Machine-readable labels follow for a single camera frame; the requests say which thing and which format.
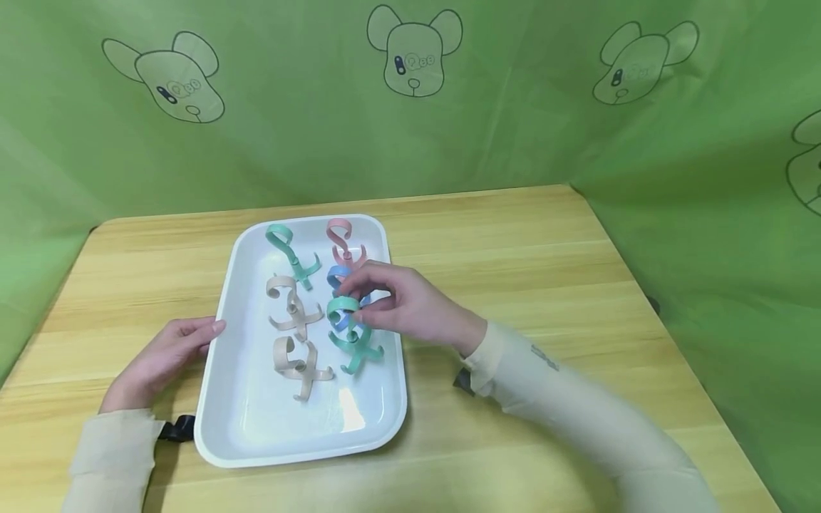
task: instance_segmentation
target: left hand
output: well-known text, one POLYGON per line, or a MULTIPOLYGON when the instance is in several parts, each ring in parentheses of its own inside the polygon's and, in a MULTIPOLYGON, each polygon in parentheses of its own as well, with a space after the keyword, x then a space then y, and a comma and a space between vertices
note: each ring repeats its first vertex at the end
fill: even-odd
POLYGON ((177 319, 128 364, 108 388, 99 413, 150 408, 163 391, 225 329, 214 317, 177 319))

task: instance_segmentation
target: plastic tray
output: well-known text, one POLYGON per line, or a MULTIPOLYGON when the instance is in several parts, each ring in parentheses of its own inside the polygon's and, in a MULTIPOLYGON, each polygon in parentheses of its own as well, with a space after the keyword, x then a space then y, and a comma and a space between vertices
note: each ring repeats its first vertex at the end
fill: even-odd
MULTIPOLYGON (((197 450, 213 465, 280 465, 370 451, 393 438, 405 420, 405 367, 396 333, 374 331, 371 346, 384 348, 383 359, 364 362, 351 376, 339 368, 351 357, 328 339, 327 313, 309 324, 308 340, 319 352, 317 368, 330 365, 336 377, 314 382, 306 403, 293 398, 300 382, 273 369, 274 340, 293 330, 279 332, 268 322, 269 315, 287 319, 286 294, 271 299, 265 283, 275 273, 292 272, 285 255, 265 239, 265 231, 272 223, 290 228, 291 247, 306 267, 314 262, 314 252, 319 255, 322 267, 310 277, 313 290, 302 285, 297 290, 306 311, 314 312, 318 303, 325 311, 333 297, 326 276, 335 264, 325 229, 334 217, 353 226, 348 242, 355 261, 362 244, 370 259, 390 262, 382 223, 359 214, 262 222, 245 230, 234 244, 217 308, 227 327, 211 344, 195 423, 197 450)), ((375 292, 372 298, 384 295, 375 292)), ((295 343, 289 357, 304 360, 307 348, 295 343)))

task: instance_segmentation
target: green wall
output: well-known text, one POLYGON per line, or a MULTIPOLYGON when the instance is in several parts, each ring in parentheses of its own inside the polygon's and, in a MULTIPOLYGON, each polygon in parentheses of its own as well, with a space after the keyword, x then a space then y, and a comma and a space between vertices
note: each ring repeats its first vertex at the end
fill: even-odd
POLYGON ((784 511, 821 510, 821 6, 18 4, 2 373, 107 219, 571 183, 784 511))

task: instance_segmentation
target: plastic hook toy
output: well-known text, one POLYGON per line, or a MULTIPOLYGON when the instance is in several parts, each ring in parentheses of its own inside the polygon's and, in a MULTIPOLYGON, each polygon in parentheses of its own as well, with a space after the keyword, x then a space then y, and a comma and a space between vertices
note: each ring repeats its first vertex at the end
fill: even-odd
MULTIPOLYGON (((342 266, 342 265, 334 265, 328 270, 328 284, 331 286, 331 288, 333 290, 336 291, 342 285, 342 282, 345 281, 345 278, 347 278, 348 275, 350 275, 350 274, 351 274, 351 270, 349 268, 347 268, 345 266, 342 266)), ((367 296, 363 297, 360 300, 360 308, 362 308, 365 305, 369 305, 369 304, 370 304, 370 294, 368 294, 367 296)), ((333 330, 335 332, 340 332, 343 329, 348 327, 348 323, 350 321, 351 321, 351 315, 349 313, 343 313, 343 314, 340 315, 339 322, 334 323, 332 321, 331 326, 333 327, 333 330)))
MULTIPOLYGON (((337 324, 342 320, 344 314, 350 316, 359 308, 359 301, 352 297, 344 295, 336 297, 328 303, 328 320, 331 321, 331 324, 337 324)), ((362 334, 360 335, 354 331, 352 323, 348 324, 348 333, 344 339, 334 332, 328 332, 331 342, 348 355, 351 355, 351 362, 348 365, 339 366, 343 373, 356 374, 364 360, 378 361, 382 359, 385 350, 381 346, 375 349, 369 346, 371 333, 372 330, 369 327, 362 327, 362 334)))
POLYGON ((301 379, 302 390, 294 399, 305 402, 310 397, 311 388, 314 381, 330 381, 333 379, 333 369, 328 367, 325 370, 316 368, 317 350, 313 342, 307 341, 308 358, 303 360, 289 360, 288 353, 294 350, 294 339, 290 337, 279 337, 273 343, 273 368, 282 376, 288 379, 301 379))
POLYGON ((284 332, 289 329, 296 328, 296 340, 303 342, 308 338, 308 324, 319 321, 324 314, 322 313, 322 306, 318 303, 316 305, 317 312, 315 314, 306 314, 305 307, 302 300, 296 294, 296 280, 290 276, 275 276, 268 280, 265 284, 265 292, 268 297, 277 299, 279 297, 278 288, 290 288, 287 296, 287 306, 285 310, 291 315, 290 321, 278 323, 273 320, 273 317, 268 316, 268 321, 277 330, 284 332))
POLYGON ((294 232, 282 224, 268 225, 268 230, 265 231, 265 238, 288 258, 288 263, 294 272, 294 279, 301 283, 307 291, 313 289, 314 286, 311 285, 308 276, 316 273, 319 268, 322 267, 322 262, 319 261, 319 255, 314 253, 314 265, 307 269, 303 268, 296 253, 291 249, 291 240, 294 238, 294 232))
POLYGON ((354 257, 348 250, 348 243, 346 242, 348 239, 351 238, 352 231, 353 228, 351 226, 350 221, 342 218, 334 218, 328 221, 328 228, 325 230, 325 233, 328 234, 328 239, 332 240, 335 244, 335 246, 333 246, 333 259, 336 260, 339 265, 342 265, 349 269, 357 269, 368 259, 368 254, 365 251, 365 247, 363 245, 360 245, 362 255, 360 256, 359 260, 356 260, 354 262, 354 257), (337 235, 333 231, 333 228, 341 228, 344 231, 342 236, 337 235), (342 248, 342 256, 340 256, 339 249, 337 248, 337 246, 342 248))

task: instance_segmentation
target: beige sleeve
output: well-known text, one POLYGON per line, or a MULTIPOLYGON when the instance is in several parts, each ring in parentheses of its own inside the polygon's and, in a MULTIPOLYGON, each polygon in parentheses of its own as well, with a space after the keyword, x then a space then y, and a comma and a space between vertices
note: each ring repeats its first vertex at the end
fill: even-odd
POLYGON ((86 421, 71 463, 63 513, 139 513, 164 422, 150 410, 123 410, 86 421))
POLYGON ((550 428, 615 483, 625 513, 714 513, 707 483, 652 420, 494 323, 473 355, 470 387, 505 413, 550 428))

